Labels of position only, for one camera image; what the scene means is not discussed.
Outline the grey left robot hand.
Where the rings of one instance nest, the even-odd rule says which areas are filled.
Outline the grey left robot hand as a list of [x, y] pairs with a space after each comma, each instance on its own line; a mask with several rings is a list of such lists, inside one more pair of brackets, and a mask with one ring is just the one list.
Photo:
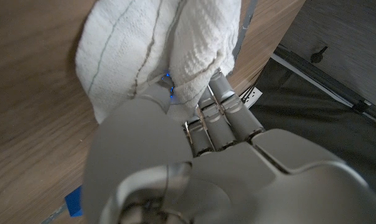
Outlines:
[[376, 223], [376, 194], [343, 160], [301, 136], [264, 130], [225, 76], [201, 117], [168, 117], [163, 76], [99, 126], [88, 153], [88, 223]]

